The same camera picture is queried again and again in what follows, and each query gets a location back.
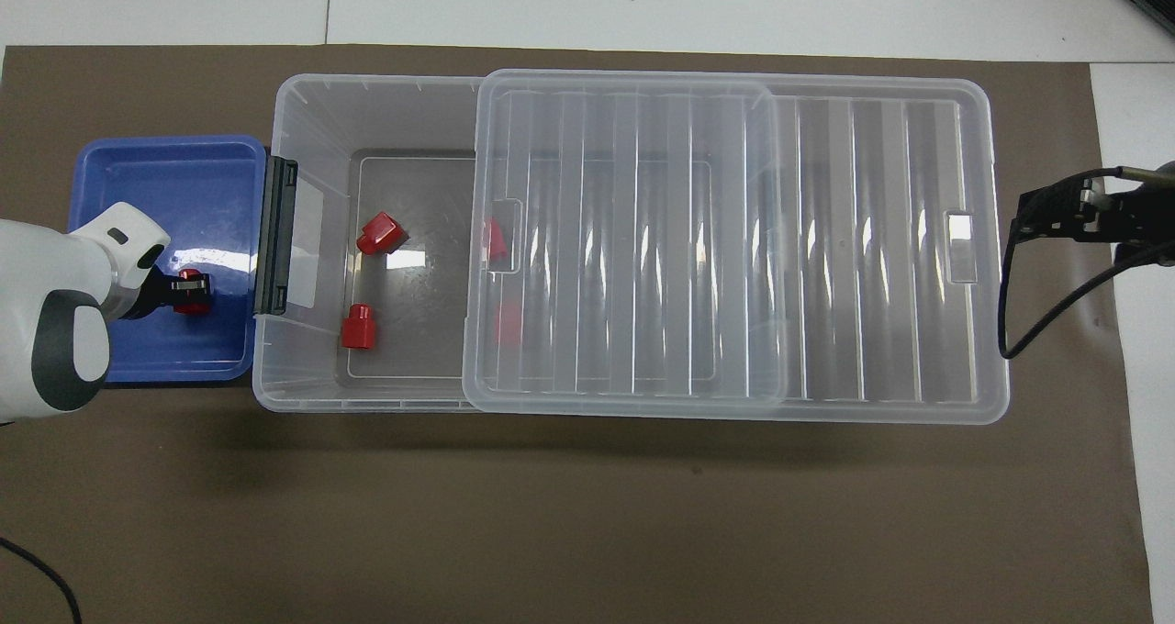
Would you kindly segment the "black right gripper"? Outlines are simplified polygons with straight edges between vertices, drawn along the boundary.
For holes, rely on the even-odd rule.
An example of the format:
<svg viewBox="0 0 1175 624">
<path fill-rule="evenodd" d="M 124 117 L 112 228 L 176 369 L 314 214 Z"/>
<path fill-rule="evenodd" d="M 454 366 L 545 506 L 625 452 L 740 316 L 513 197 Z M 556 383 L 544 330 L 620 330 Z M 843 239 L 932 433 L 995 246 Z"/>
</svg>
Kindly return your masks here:
<svg viewBox="0 0 1175 624">
<path fill-rule="evenodd" d="M 1102 212 L 1099 182 L 1058 182 L 1020 194 L 1018 240 L 1097 240 L 1161 244 L 1174 240 L 1174 189 L 1137 188 L 1113 193 Z"/>
</svg>

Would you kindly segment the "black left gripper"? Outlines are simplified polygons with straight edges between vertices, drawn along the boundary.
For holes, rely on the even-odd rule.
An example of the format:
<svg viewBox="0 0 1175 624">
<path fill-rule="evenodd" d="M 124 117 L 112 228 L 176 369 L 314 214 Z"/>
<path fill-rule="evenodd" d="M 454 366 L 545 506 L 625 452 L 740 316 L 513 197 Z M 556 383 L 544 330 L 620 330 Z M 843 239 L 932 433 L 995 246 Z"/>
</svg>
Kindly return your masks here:
<svg viewBox="0 0 1175 624">
<path fill-rule="evenodd" d="M 173 306 L 210 306 L 210 277 L 206 273 L 148 273 L 134 306 L 130 306 L 129 318 L 146 318 L 159 307 Z"/>
</svg>

